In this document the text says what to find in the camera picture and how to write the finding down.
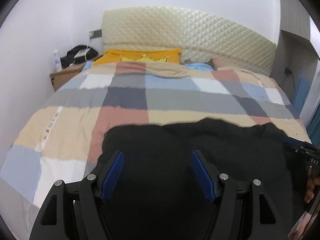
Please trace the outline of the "person's right hand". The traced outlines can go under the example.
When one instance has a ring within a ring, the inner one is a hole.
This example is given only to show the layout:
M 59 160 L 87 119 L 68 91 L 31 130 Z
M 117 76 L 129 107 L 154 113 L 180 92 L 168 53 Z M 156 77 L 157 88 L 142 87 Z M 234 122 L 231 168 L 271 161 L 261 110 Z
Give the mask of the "person's right hand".
M 306 184 L 306 194 L 304 197 L 304 201 L 309 203 L 314 197 L 314 189 L 316 186 L 319 186 L 319 172 L 310 166 L 308 169 L 308 181 Z

